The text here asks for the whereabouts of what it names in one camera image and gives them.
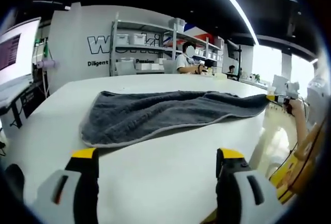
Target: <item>white shelving unit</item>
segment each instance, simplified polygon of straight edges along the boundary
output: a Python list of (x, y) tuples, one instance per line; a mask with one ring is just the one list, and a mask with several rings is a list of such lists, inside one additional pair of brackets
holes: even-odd
[[(134, 30), (134, 31), (142, 31), (142, 32), (151, 32), (151, 33), (157, 33), (160, 35), (159, 39), (159, 46), (138, 46), (133, 44), (128, 45), (117, 45), (116, 44), (116, 36), (117, 36), (117, 30), (118, 29), (126, 29), (126, 30)], [(111, 26), (111, 42), (110, 42), (110, 75), (116, 75), (115, 73), (115, 62), (116, 62), (116, 50), (130, 50), (130, 49), (136, 49), (136, 50), (154, 50), (159, 51), (160, 54), (167, 53), (171, 54), (172, 60), (176, 59), (176, 54), (182, 53), (182, 51), (176, 50), (176, 46), (173, 45), (172, 48), (163, 47), (163, 40), (164, 36), (170, 36), (172, 37), (173, 44), (176, 44), (177, 39), (182, 39), (186, 41), (191, 41), (196, 43), (197, 45), (203, 46), (206, 48), (206, 56), (208, 56), (209, 49), (213, 50), (214, 52), (221, 51), (221, 48), (210, 44), (208, 42), (208, 38), (206, 41), (195, 38), (190, 35), (186, 35), (184, 33), (180, 33), (176, 30), (176, 26), (174, 25), (174, 28), (169, 28), (165, 26), (159, 26), (149, 23), (142, 23), (142, 22), (134, 22), (134, 21), (121, 21), (116, 18), (114, 22), (112, 22)], [(194, 58), (197, 59), (209, 59), (211, 61), (216, 61), (216, 59), (207, 58), (205, 56), (198, 56), (195, 55)], [(163, 70), (137, 70), (138, 74), (146, 74), (146, 73), (163, 73)]]

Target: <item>light strip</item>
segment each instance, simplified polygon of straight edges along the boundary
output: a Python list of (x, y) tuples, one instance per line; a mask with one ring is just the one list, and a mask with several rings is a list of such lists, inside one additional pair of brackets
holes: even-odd
[(319, 59), (318, 58), (315, 58), (313, 61), (311, 61), (310, 63), (313, 65), (315, 64)]
[(247, 26), (250, 34), (252, 35), (252, 38), (253, 38), (255, 44), (259, 44), (258, 38), (257, 38), (257, 36), (254, 33), (253, 27), (250, 24), (247, 16), (245, 15), (245, 13), (244, 13), (243, 9), (241, 8), (241, 6), (239, 5), (239, 3), (236, 0), (229, 0), (229, 1), (232, 3), (232, 5), (236, 8), (236, 10), (240, 14), (240, 16), (243, 18), (243, 20), (244, 20), (244, 22), (245, 22), (245, 24), (246, 24), (246, 26)]

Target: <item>computer monitor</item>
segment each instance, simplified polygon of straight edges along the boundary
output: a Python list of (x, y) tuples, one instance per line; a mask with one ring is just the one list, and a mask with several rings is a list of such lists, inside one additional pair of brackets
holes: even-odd
[(15, 79), (32, 81), (32, 57), (40, 18), (11, 27), (0, 36), (0, 86)]
[(231, 41), (227, 41), (228, 46), (228, 57), (233, 58), (235, 60), (239, 59), (239, 46), (237, 46), (235, 43)]

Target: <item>chair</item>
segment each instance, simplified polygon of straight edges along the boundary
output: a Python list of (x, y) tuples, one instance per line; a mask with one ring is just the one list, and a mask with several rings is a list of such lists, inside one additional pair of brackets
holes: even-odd
[(133, 61), (122, 61), (122, 62), (116, 62), (115, 64), (116, 64), (118, 76), (137, 74)]
[(163, 67), (164, 67), (164, 74), (173, 74), (175, 69), (175, 61), (164, 60)]

